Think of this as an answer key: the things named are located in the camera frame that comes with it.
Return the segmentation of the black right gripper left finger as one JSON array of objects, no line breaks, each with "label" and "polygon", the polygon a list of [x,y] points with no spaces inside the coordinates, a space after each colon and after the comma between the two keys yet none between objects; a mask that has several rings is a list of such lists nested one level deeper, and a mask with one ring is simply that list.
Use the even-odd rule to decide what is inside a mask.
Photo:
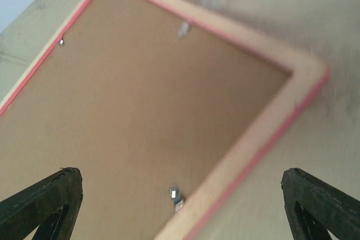
[{"label": "black right gripper left finger", "polygon": [[1,239],[70,239],[82,200],[80,170],[63,168],[1,201]]}]

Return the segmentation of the pink picture frame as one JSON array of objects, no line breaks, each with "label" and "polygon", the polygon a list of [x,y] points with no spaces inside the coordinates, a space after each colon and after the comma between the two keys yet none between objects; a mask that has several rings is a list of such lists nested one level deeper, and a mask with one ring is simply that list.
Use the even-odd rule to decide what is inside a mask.
[{"label": "pink picture frame", "polygon": [[[173,216],[153,239],[190,239],[214,212],[237,182],[260,159],[264,151],[286,130],[304,105],[328,77],[324,64],[308,53],[289,47],[239,22],[235,22],[185,0],[146,0],[181,20],[178,37],[199,28],[265,61],[288,74],[282,88],[239,136],[203,182],[185,196],[176,184],[169,187]],[[22,91],[64,35],[92,0],[80,0],[1,102],[1,116]]]}]

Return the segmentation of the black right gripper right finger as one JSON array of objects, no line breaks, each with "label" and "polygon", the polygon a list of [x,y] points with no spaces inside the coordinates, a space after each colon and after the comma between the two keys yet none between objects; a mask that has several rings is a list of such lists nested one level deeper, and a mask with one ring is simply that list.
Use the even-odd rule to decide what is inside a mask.
[{"label": "black right gripper right finger", "polygon": [[281,188],[293,239],[359,239],[359,201],[300,168]]}]

